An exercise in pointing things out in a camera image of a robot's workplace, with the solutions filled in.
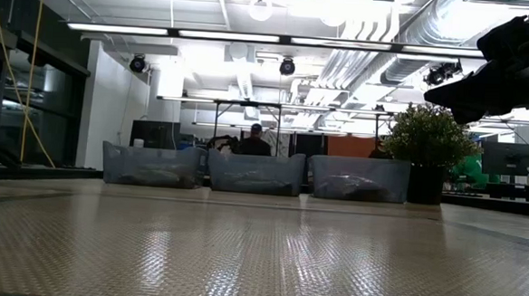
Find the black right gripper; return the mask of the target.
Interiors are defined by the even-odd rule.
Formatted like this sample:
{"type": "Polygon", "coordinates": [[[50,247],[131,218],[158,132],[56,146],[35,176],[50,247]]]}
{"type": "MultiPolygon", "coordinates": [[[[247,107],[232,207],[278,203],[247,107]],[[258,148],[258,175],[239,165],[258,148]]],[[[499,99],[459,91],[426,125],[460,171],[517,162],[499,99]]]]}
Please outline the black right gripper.
{"type": "Polygon", "coordinates": [[[453,107],[455,122],[468,123],[485,115],[498,116],[514,109],[529,110],[529,58],[508,65],[490,61],[459,80],[445,81],[424,93],[426,102],[453,107]]]}

